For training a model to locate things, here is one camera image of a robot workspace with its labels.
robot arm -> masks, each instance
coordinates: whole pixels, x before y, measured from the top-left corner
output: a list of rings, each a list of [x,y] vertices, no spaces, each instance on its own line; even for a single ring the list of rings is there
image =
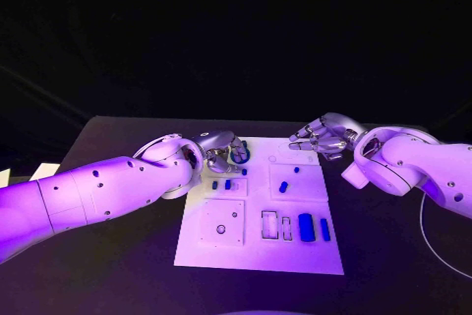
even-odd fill
[[[134,157],[117,157],[0,189],[0,263],[29,246],[79,226],[110,220],[172,199],[201,184],[203,161],[221,173],[237,173],[227,156],[247,159],[231,131],[188,140],[179,134],[151,141]]]
[[[328,113],[290,137],[291,149],[315,150],[328,160],[354,151],[354,163],[342,177],[358,189],[371,182],[388,194],[403,196],[420,188],[439,206],[472,218],[472,145],[443,144],[407,127],[371,131],[349,118]]]

